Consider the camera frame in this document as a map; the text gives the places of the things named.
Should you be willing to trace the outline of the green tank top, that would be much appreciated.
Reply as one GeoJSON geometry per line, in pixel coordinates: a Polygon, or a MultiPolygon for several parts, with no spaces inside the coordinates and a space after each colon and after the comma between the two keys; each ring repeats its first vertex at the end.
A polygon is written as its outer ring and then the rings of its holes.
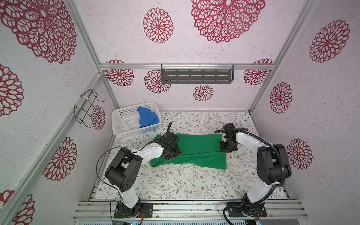
{"type": "Polygon", "coordinates": [[[159,167],[167,164],[194,164],[199,167],[212,169],[227,169],[227,157],[220,150],[221,134],[187,135],[178,134],[180,148],[179,156],[167,160],[164,156],[152,159],[151,167],[159,167]]]}

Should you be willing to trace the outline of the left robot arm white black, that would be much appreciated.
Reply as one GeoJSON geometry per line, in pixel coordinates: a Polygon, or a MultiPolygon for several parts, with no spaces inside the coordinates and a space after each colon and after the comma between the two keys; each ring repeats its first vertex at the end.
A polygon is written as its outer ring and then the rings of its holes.
{"type": "Polygon", "coordinates": [[[140,167],[156,158],[164,157],[170,160],[179,156],[181,153],[179,140],[176,134],[168,131],[139,150],[120,148],[105,171],[105,178],[115,186],[125,208],[134,210],[140,202],[133,188],[140,167]]]}

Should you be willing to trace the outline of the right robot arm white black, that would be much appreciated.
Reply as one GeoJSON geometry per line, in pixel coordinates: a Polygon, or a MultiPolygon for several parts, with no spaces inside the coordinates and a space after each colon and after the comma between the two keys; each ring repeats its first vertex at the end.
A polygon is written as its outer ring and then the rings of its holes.
{"type": "Polygon", "coordinates": [[[272,144],[249,132],[246,128],[236,128],[232,123],[221,130],[225,140],[220,142],[220,150],[231,153],[242,144],[249,150],[256,151],[256,172],[258,179],[244,196],[247,204],[260,204],[270,197],[273,191],[283,187],[285,180],[292,175],[287,151],[282,144],[272,144]]]}

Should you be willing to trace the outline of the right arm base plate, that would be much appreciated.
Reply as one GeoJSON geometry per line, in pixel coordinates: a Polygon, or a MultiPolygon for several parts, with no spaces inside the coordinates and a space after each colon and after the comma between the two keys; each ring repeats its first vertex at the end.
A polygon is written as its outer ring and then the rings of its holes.
{"type": "Polygon", "coordinates": [[[246,218],[255,217],[261,218],[268,216],[265,203],[241,203],[241,202],[228,202],[225,212],[229,213],[231,218],[246,218]]]}

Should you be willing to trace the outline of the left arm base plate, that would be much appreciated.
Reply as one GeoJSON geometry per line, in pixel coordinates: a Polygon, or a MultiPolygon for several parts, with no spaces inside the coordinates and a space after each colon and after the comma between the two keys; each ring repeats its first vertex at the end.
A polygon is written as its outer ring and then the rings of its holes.
{"type": "Polygon", "coordinates": [[[153,203],[137,203],[133,208],[128,208],[118,203],[115,208],[114,218],[152,218],[153,203]]]}

